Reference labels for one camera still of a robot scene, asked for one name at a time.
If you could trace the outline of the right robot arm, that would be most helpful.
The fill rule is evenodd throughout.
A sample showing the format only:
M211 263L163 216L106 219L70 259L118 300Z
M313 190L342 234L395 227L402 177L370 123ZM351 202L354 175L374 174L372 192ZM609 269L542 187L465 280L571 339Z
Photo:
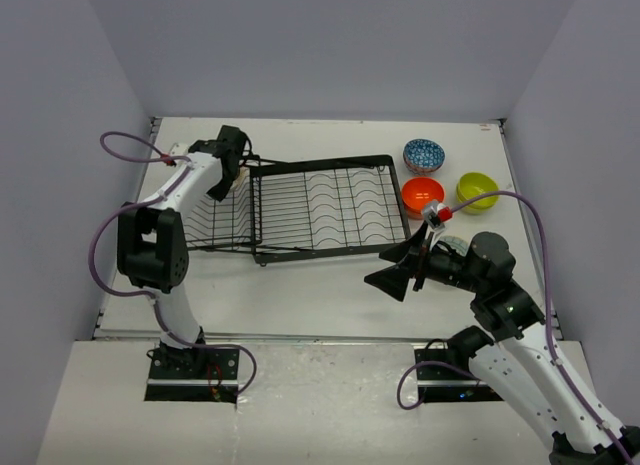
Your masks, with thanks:
M493 232L476 234L465 254L421 227L381 252L390 267L365 283L401 301L431 280L468 291L477 321L447 341L446 368L486 383L534 431L552 464L633 464L639 429L595 396L563 353L532 297L515 281L515 257Z

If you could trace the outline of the orange bowl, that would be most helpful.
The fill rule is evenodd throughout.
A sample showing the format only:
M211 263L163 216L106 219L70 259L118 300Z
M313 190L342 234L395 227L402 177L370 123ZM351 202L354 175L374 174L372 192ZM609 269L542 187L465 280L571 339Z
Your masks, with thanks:
M423 208L430 202L445 200L445 189L435 179L414 177L409 179L401 190L402 201L409 218L419 220Z

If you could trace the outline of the green bowl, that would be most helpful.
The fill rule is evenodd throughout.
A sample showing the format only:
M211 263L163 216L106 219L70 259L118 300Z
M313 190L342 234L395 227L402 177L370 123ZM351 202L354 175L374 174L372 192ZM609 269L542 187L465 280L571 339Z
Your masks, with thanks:
M456 185L456 197L459 203L489 192L499 190L497 183L489 176L480 172L469 172L462 175ZM498 196L489 196L462 208L464 213L480 215L489 211L498 202Z

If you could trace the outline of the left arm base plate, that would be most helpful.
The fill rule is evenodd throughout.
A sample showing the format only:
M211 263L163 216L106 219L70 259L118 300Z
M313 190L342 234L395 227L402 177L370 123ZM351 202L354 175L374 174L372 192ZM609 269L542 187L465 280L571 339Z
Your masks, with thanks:
M238 350L173 350L159 344L147 357L145 401L237 403Z

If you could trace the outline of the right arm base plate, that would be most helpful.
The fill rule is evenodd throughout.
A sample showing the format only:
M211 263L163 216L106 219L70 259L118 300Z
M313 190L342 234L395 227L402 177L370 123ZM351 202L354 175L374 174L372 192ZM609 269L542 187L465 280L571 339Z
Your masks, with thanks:
M428 342L414 348L415 362L439 361L463 369L443 342ZM423 403L496 402L502 397L484 382L471 380L442 366L428 366L416 371L418 395Z

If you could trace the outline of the white bowl yellow dots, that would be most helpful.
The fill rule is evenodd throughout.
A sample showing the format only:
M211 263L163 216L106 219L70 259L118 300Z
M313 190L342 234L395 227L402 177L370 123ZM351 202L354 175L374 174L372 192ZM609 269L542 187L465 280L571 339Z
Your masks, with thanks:
M465 256L469 249L469 243L457 236L442 235L439 241L447 244L461 256Z

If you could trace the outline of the blue patterned bowl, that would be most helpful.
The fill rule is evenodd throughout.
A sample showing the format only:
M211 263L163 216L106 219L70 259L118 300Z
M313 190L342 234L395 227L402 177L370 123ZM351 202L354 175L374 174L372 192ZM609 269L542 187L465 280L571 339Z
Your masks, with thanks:
M405 166L414 175L427 176L434 173L442 167L445 159L445 150L433 140L412 139L403 148Z

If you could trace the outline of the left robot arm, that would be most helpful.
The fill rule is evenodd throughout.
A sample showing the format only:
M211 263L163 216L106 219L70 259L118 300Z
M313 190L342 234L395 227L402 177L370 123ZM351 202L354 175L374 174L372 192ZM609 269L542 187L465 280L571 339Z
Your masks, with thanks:
M222 201L229 194L249 138L224 125L213 140L198 140L174 175L142 203L124 206L118 215L117 269L148 298L161 329L161 343L176 349L172 365L195 378L208 364L202 328L190 307L184 280L189 253L183 219L204 197Z

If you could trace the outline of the white bowl leaf pattern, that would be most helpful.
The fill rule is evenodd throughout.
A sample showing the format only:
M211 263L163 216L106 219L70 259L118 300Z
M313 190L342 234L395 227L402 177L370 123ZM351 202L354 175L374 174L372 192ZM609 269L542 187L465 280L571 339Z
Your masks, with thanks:
M249 168L241 167L239 169L238 175L236 176L235 180L231 184L230 190L231 191L238 190L246 182L249 176L250 176Z

